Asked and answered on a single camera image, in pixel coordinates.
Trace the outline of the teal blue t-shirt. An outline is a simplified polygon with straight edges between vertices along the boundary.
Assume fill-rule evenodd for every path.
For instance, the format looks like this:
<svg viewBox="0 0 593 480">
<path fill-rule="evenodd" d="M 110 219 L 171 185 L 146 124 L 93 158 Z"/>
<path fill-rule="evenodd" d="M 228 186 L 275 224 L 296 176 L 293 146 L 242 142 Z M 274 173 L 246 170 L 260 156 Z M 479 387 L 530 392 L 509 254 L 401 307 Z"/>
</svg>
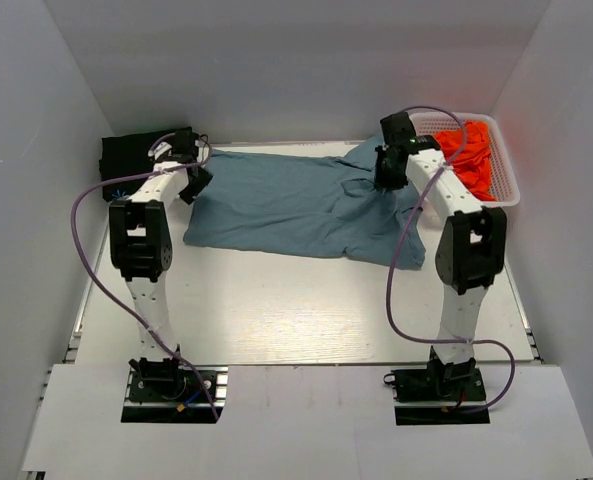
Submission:
<svg viewBox="0 0 593 480">
<path fill-rule="evenodd" d="M 425 247 L 411 185 L 374 185 L 375 135 L 343 156 L 215 151 L 193 204 L 189 246 L 340 258 L 418 270 Z"/>
</svg>

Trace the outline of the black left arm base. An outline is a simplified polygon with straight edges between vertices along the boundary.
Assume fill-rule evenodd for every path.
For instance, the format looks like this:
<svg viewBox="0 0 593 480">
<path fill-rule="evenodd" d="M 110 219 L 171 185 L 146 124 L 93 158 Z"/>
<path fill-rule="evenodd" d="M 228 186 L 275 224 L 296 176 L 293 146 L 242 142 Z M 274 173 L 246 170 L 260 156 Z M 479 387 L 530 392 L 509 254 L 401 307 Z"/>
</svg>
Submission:
<svg viewBox="0 0 593 480">
<path fill-rule="evenodd" d="M 228 369 L 191 368 L 176 359 L 129 361 L 124 424 L 215 424 L 226 402 Z"/>
</svg>

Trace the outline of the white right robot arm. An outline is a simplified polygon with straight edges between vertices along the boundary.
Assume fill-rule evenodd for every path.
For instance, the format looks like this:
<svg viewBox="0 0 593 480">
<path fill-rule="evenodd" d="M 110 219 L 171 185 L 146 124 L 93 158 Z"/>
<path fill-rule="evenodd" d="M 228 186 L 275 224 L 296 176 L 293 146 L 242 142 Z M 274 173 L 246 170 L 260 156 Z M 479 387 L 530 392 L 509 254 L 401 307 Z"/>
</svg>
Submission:
<svg viewBox="0 0 593 480">
<path fill-rule="evenodd" d="M 429 390 L 448 399 L 460 391 L 459 368 L 472 368 L 479 313 L 495 277 L 504 268 L 507 217 L 484 204 L 463 183 L 454 164 L 467 149 L 469 131 L 456 122 L 460 143 L 449 150 L 437 137 L 421 135 L 408 110 L 380 121 L 383 145 L 376 149 L 375 183 L 385 190 L 412 185 L 421 202 L 429 202 L 443 230 L 435 268 L 444 286 L 440 327 L 426 340 L 430 358 L 439 364 L 427 374 Z"/>
</svg>

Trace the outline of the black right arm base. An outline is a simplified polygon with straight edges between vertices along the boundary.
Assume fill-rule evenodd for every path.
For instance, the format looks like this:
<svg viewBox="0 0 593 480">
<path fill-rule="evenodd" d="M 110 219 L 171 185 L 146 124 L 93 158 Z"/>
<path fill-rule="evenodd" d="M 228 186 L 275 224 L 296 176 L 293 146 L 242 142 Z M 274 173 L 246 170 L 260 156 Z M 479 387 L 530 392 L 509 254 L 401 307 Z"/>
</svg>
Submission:
<svg viewBox="0 0 593 480">
<path fill-rule="evenodd" d="M 490 422 L 480 369 L 471 359 L 444 365 L 431 357 L 423 368 L 400 368 L 383 376 L 393 390 L 398 426 L 484 425 Z"/>
</svg>

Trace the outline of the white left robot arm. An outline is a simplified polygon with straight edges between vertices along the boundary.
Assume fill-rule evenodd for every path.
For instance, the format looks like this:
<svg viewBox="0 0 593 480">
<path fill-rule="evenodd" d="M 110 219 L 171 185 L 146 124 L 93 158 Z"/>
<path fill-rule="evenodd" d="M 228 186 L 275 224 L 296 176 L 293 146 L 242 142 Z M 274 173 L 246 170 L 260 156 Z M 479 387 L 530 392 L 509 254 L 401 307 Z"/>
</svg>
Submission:
<svg viewBox="0 0 593 480">
<path fill-rule="evenodd" d="M 169 318 L 166 274 L 173 259 L 167 208 L 180 199 L 191 206 L 211 182 L 204 168 L 207 137 L 186 127 L 156 140 L 148 150 L 153 176 L 109 208 L 110 257 L 139 317 L 141 356 L 161 361 L 180 351 Z"/>
</svg>

